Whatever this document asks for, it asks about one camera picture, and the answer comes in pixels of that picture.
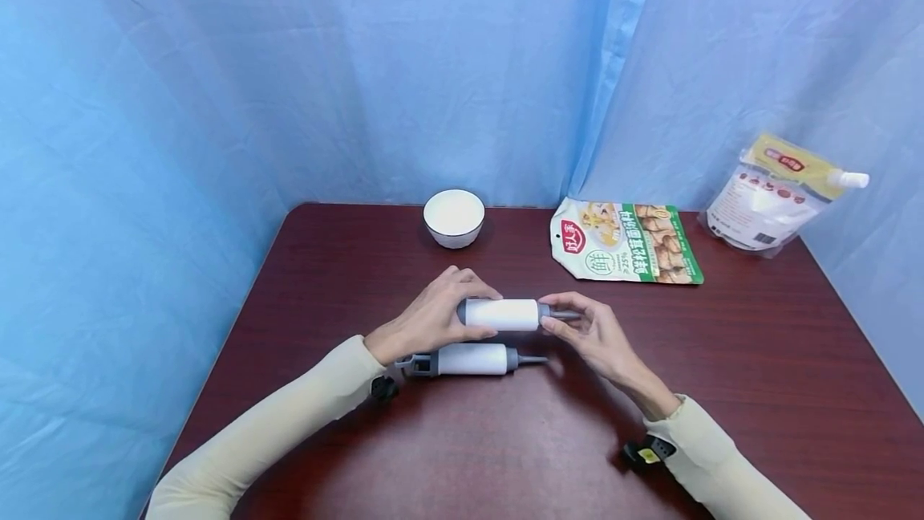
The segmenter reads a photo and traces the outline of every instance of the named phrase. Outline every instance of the white cylinder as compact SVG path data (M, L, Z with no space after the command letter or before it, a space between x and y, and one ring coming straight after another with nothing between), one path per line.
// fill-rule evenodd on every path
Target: white cylinder
M437 351L440 375L503 376L507 347L502 343L450 343Z
M539 303L535 299L469 299L464 324L498 331L535 331L539 327Z

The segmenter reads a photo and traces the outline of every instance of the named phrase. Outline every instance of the green and white package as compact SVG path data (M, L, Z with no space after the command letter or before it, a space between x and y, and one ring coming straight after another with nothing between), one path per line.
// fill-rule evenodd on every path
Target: green and white package
M566 197L549 235L552 257L579 279L703 283L674 206Z

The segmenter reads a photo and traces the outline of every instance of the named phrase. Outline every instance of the snack bag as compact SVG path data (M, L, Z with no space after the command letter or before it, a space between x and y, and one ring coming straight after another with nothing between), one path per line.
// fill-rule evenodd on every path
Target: snack bag
M868 184L868 174L846 173L764 133L741 154L699 222L728 245L771 258L845 189Z
M703 283L703 272L670 205L566 197L549 226L552 257L579 279Z

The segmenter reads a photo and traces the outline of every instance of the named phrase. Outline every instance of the white bowl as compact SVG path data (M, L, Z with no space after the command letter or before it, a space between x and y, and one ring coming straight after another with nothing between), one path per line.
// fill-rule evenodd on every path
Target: white bowl
M484 204L475 193L449 189L430 197L423 206L423 220L438 244L461 249L478 237L484 222Z

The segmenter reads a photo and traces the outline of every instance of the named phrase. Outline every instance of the wooden table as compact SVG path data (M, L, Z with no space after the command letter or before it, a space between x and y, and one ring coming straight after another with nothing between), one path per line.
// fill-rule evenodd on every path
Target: wooden table
M750 258L685 214L703 285L578 282L549 254L551 216L489 209L478 241L455 252L430 239L420 208L299 206L170 464L456 264L507 297L579 290L609 303L639 355L815 520L924 514L922 424L801 241ZM667 471L616 460L644 435L624 397L555 339L515 341L554 365L411 382L311 437L236 518L710 518Z

